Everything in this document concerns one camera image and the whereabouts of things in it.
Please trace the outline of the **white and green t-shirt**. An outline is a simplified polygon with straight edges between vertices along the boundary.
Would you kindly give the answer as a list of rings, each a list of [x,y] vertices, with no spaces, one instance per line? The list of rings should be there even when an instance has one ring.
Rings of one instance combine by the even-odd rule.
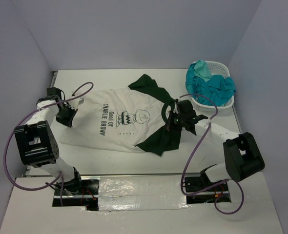
[[[120,89],[90,91],[61,132],[65,145],[161,156],[179,149],[181,128],[167,126],[174,99],[144,74]]]

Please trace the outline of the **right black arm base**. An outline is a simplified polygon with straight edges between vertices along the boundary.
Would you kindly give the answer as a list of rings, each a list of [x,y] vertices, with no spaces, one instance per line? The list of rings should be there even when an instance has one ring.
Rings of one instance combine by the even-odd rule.
[[[222,194],[228,191],[226,182],[210,182],[204,172],[184,175],[181,183],[181,191],[185,195],[198,195],[201,193]]]

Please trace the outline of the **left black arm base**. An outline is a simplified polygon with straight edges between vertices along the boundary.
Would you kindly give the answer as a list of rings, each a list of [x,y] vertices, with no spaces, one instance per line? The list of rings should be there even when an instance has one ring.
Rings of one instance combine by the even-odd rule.
[[[62,195],[77,197],[83,196],[86,198],[92,198],[96,200],[99,192],[99,179],[79,179],[79,182],[72,180],[64,182]]]

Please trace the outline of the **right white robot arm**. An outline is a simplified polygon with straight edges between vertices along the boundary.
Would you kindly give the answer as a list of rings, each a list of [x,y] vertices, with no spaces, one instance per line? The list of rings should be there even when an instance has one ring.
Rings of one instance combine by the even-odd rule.
[[[195,136],[200,135],[197,146],[204,139],[222,146],[224,161],[201,170],[196,177],[198,189],[210,191],[217,183],[230,179],[240,182],[265,168],[265,162],[251,133],[234,132],[211,122],[204,115],[197,115],[189,100],[174,101],[166,129],[185,129]]]

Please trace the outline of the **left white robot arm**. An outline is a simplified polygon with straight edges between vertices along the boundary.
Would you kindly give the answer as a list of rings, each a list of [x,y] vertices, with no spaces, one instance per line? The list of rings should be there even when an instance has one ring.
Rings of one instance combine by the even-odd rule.
[[[62,102],[63,91],[48,88],[47,96],[38,99],[36,112],[24,124],[14,129],[14,135],[24,165],[40,168],[57,178],[57,188],[63,186],[68,194],[83,190],[80,173],[60,156],[58,143],[51,130],[53,120],[71,127],[83,98]]]

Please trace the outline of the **teal t-shirt in basket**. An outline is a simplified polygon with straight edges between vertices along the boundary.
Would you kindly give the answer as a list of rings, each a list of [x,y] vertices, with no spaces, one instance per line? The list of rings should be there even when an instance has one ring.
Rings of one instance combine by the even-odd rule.
[[[204,82],[194,75],[194,63],[187,70],[185,87],[189,94],[198,94],[193,98],[202,105],[216,106],[225,105],[236,93],[236,86],[230,76],[224,77],[221,74],[212,74],[212,78]]]

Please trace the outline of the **white plastic laundry basket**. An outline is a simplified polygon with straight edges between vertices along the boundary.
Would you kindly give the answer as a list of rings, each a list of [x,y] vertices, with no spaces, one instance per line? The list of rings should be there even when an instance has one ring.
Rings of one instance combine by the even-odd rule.
[[[185,76],[185,88],[202,111],[231,107],[236,87],[229,69],[222,63],[197,60],[190,64]]]

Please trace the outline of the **silver tape sheet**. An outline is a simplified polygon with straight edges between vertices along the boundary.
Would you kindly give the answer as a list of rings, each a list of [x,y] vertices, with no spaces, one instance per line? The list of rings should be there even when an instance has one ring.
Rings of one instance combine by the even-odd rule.
[[[98,189],[100,211],[177,210],[187,208],[179,175],[103,176]]]

